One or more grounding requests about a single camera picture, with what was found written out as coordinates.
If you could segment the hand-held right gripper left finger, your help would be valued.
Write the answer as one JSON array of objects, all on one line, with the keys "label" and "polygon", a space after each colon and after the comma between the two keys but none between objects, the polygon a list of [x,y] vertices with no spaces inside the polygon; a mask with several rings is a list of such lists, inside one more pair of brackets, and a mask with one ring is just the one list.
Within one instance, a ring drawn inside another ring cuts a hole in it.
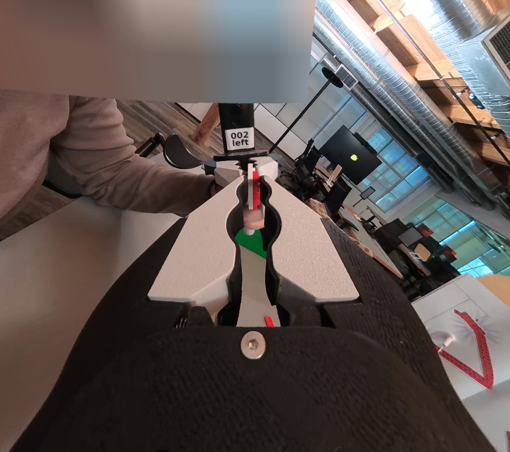
[{"label": "hand-held right gripper left finger", "polygon": [[239,176],[186,219],[148,292],[152,301],[223,308],[242,295],[240,250],[244,177]]}]

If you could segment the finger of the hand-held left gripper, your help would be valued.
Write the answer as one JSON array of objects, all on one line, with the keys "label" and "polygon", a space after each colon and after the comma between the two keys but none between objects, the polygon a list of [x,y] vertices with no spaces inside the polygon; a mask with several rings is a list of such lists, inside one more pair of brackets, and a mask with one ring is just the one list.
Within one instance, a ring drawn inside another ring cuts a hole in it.
[{"label": "finger of the hand-held left gripper", "polygon": [[243,176],[243,170],[238,161],[216,161],[215,182],[219,186],[228,186]]},{"label": "finger of the hand-held left gripper", "polygon": [[266,176],[272,181],[278,178],[279,166],[278,162],[270,156],[258,157],[258,175]]}]

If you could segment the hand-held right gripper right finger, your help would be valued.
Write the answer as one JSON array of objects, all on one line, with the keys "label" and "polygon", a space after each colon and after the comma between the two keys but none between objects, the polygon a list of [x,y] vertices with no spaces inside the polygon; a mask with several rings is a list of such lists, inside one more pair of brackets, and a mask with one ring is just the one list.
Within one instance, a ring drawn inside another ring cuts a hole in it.
[{"label": "hand-held right gripper right finger", "polygon": [[266,292],[271,303],[351,302],[359,293],[322,218],[269,177],[261,178]]}]

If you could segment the red and white lego plate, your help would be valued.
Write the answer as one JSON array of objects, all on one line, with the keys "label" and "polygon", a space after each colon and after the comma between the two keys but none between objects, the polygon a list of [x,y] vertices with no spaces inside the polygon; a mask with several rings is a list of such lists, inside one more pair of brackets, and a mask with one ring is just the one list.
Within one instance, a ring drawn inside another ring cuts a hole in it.
[{"label": "red and white lego plate", "polygon": [[248,209],[257,210],[261,203],[260,175],[254,163],[247,165]]}]

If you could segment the pink lego piece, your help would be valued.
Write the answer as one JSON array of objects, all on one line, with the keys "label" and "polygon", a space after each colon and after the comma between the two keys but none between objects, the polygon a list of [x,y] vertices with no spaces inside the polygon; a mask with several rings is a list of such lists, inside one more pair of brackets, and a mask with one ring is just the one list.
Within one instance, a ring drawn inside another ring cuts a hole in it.
[{"label": "pink lego piece", "polygon": [[247,236],[252,236],[255,231],[264,228],[265,219],[261,209],[243,208],[243,231]]}]

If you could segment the person's left forearm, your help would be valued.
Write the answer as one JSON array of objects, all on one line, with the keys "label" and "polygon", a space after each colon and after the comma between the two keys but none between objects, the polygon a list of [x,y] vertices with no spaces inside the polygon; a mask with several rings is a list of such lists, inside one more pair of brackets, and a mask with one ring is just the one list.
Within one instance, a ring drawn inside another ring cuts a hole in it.
[{"label": "person's left forearm", "polygon": [[214,177],[172,170],[136,154],[112,98],[69,97],[67,125],[52,139],[82,194],[102,206],[180,217],[216,193]]}]

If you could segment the lego instruction booklet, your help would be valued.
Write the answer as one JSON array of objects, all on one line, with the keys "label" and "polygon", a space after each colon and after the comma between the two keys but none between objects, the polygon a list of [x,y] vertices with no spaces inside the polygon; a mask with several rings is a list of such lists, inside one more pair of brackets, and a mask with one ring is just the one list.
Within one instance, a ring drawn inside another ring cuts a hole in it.
[{"label": "lego instruction booklet", "polygon": [[496,451],[509,451],[509,306],[468,274],[412,306],[464,407]]}]

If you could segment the black floor lamp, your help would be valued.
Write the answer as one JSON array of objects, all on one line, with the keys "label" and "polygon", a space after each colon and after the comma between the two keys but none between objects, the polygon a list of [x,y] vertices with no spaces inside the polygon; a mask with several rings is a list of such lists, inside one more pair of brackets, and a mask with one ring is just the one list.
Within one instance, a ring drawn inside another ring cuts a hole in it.
[{"label": "black floor lamp", "polygon": [[313,98],[307,103],[307,105],[303,108],[303,110],[294,118],[294,120],[290,123],[290,125],[285,129],[285,131],[281,134],[281,136],[277,139],[276,142],[273,143],[271,148],[268,151],[268,154],[272,154],[274,150],[279,146],[282,140],[287,136],[291,130],[296,126],[296,124],[302,119],[305,113],[310,109],[310,107],[317,101],[317,99],[322,95],[322,93],[326,90],[326,88],[330,85],[333,85],[339,89],[343,87],[342,80],[331,71],[327,67],[323,67],[322,75],[325,77],[326,82],[322,85],[322,87],[318,90],[318,92],[313,96]]}]

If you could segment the person's upper body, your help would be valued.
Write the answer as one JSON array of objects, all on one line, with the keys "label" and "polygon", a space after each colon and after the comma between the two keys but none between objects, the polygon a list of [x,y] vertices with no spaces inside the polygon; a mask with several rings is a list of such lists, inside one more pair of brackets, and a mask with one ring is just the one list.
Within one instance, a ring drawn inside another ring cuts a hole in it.
[{"label": "person's upper body", "polygon": [[1,89],[1,224],[41,186],[50,142],[65,129],[69,109],[68,95]]}]

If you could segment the black wall monitor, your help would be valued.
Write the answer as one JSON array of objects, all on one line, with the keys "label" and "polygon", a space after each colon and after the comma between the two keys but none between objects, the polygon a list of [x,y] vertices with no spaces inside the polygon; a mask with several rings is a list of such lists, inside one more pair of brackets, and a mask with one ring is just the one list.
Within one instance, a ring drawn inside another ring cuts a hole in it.
[{"label": "black wall monitor", "polygon": [[342,174],[355,185],[382,164],[376,150],[358,133],[352,133],[344,125],[318,147],[318,152],[334,166],[340,165]]}]

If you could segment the large silver air duct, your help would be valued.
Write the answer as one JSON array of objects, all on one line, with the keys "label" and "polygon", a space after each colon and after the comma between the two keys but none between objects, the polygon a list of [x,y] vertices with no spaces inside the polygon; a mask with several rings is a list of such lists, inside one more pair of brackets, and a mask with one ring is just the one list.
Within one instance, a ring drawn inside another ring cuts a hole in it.
[{"label": "large silver air duct", "polygon": [[486,0],[420,0],[415,14],[509,136],[509,15]]}]

